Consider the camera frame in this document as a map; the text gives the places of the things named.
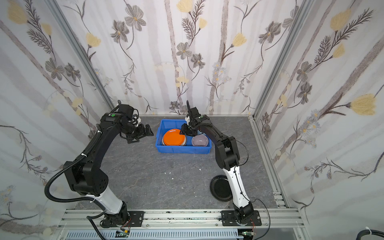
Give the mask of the blue plastic bin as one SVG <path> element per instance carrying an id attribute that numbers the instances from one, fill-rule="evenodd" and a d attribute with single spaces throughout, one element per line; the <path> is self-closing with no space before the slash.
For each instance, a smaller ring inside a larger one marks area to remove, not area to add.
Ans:
<path id="1" fill-rule="evenodd" d="M 186 144 L 184 146 L 166 146 L 163 144 L 163 136 L 172 129 L 181 129 L 183 124 L 186 124 L 185 120 L 180 119 L 162 119 L 157 130 L 156 135 L 156 148 L 159 153 L 167 154 L 209 154 L 213 146 L 212 141 L 209 139 L 206 147 L 195 147 L 192 144 L 193 137 L 186 136 Z"/>

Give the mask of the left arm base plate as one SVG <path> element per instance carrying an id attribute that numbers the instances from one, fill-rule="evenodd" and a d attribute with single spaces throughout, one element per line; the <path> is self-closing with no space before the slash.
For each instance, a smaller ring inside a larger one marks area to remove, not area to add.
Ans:
<path id="1" fill-rule="evenodd" d="M 140 228 L 144 220 L 144 211 L 129 211 L 129 220 L 126 227 Z"/>

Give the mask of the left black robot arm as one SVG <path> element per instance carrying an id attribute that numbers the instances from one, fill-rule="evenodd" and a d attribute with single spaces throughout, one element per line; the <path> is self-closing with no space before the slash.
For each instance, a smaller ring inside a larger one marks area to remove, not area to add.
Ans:
<path id="1" fill-rule="evenodd" d="M 70 189 L 104 211 L 103 228 L 123 226 L 131 218 L 126 203 L 112 192 L 109 178 L 101 170 L 103 158 L 117 136 L 133 144 L 141 138 L 153 136 L 153 132 L 149 125 L 141 123 L 138 110 L 119 104 L 102 116 L 85 150 L 74 161 L 64 164 Z"/>

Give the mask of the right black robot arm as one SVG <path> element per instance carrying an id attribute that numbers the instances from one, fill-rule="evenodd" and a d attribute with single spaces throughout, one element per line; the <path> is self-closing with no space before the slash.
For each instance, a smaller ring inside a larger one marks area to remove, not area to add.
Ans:
<path id="1" fill-rule="evenodd" d="M 248 197 L 240 174 L 240 154 L 234 137 L 223 134 L 206 115 L 201 115 L 196 107 L 187 106 L 186 123 L 181 134 L 194 137 L 201 132 L 215 145 L 218 166 L 224 171 L 233 196 L 234 214 L 237 222 L 244 225 L 253 214 L 254 207 Z"/>

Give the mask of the purple ceramic bowl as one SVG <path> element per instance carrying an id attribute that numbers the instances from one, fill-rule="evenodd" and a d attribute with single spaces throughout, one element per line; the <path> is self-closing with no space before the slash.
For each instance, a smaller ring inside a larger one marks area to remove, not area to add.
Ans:
<path id="1" fill-rule="evenodd" d="M 208 144 L 209 144 L 209 139 L 204 134 L 197 135 L 192 138 L 192 145 L 194 147 L 207 147 Z"/>

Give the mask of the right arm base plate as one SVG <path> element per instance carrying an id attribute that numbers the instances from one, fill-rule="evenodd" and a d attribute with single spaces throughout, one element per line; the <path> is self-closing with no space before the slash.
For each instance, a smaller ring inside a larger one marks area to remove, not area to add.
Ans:
<path id="1" fill-rule="evenodd" d="M 234 210 L 224 210 L 221 211 L 220 221 L 223 227 L 258 227 L 262 225 L 258 211 L 254 211 L 251 215 L 244 217 Z"/>

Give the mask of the orange plate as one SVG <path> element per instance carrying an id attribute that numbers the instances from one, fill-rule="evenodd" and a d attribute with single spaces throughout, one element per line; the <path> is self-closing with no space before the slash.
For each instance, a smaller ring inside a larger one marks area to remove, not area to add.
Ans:
<path id="1" fill-rule="evenodd" d="M 162 138 L 164 146 L 184 146 L 187 143 L 187 137 L 181 134 L 180 129 L 171 129 L 167 131 Z"/>

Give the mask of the black plate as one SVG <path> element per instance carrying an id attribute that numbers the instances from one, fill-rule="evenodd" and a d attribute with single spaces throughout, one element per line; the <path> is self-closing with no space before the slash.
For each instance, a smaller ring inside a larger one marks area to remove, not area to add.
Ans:
<path id="1" fill-rule="evenodd" d="M 229 202 L 233 199 L 229 181 L 225 175 L 218 175 L 210 182 L 212 196 L 220 202 Z"/>

